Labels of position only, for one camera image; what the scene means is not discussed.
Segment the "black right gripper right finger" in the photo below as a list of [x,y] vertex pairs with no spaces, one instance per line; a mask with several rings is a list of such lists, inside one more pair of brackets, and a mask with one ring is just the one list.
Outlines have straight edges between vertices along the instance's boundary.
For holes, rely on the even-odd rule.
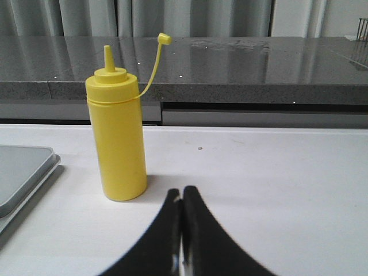
[[273,275],[226,233],[195,186],[183,192],[185,275]]

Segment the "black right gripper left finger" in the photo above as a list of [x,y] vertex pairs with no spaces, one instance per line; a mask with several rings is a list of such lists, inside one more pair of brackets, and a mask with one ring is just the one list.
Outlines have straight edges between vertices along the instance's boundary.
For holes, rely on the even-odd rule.
[[178,189],[135,245],[102,275],[179,275],[182,200]]

